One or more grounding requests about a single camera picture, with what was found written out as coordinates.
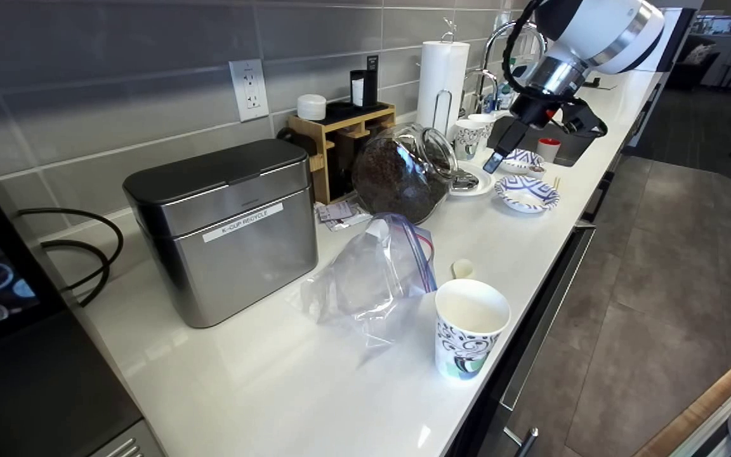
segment kitchen counter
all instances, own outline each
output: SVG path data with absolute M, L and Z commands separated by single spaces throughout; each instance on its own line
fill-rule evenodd
M 144 261 L 118 276 L 85 316 L 173 457 L 441 455 L 654 82 L 654 74 L 635 71 L 582 95 L 606 119 L 610 134 L 573 168 L 545 171 L 548 184 L 560 184 L 554 210 L 515 217 L 488 194 L 446 198 L 421 223 L 436 243 L 439 283 L 449 279 L 455 260 L 470 260 L 477 276 L 514 304 L 514 321 L 474 382 L 436 373 L 430 300 L 416 307 L 406 336 L 374 357 L 364 355 L 356 336 L 299 312 L 303 279 L 211 330 L 190 330 L 147 248 Z M 317 270 L 357 229 L 317 229 Z

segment kitchen appliance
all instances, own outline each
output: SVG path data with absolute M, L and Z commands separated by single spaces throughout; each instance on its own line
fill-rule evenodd
M 143 171 L 124 191 L 190 327 L 211 327 L 317 265 L 309 162 L 290 143 Z
M 0 457 L 162 455 L 0 194 Z

